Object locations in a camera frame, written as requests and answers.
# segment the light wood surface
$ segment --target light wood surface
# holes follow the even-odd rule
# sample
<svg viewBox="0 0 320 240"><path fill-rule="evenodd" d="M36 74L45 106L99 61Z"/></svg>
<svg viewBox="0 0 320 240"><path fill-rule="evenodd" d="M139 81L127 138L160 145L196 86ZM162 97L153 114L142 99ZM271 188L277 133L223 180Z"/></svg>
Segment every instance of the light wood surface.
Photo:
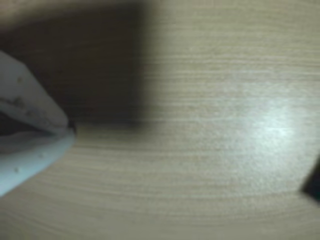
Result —
<svg viewBox="0 0 320 240"><path fill-rule="evenodd" d="M1 21L76 3L1 0ZM146 9L141 127L79 122L64 158L0 199L1 239L319 240L299 189L320 153L320 1Z"/></svg>

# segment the white plastic object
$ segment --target white plastic object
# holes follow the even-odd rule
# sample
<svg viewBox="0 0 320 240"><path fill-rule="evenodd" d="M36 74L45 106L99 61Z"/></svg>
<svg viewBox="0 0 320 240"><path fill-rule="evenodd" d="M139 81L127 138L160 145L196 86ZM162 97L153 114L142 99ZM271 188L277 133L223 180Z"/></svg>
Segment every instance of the white plastic object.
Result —
<svg viewBox="0 0 320 240"><path fill-rule="evenodd" d="M0 136L1 197L61 158L75 133L28 68L1 51L0 112L40 130Z"/></svg>

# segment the black object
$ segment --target black object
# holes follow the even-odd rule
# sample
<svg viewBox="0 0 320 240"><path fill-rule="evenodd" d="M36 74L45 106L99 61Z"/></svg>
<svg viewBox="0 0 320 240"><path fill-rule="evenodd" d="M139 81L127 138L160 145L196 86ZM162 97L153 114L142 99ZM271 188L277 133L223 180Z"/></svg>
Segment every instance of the black object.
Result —
<svg viewBox="0 0 320 240"><path fill-rule="evenodd" d="M302 192L320 204L320 159L318 160L314 172L309 176L303 186Z"/></svg>

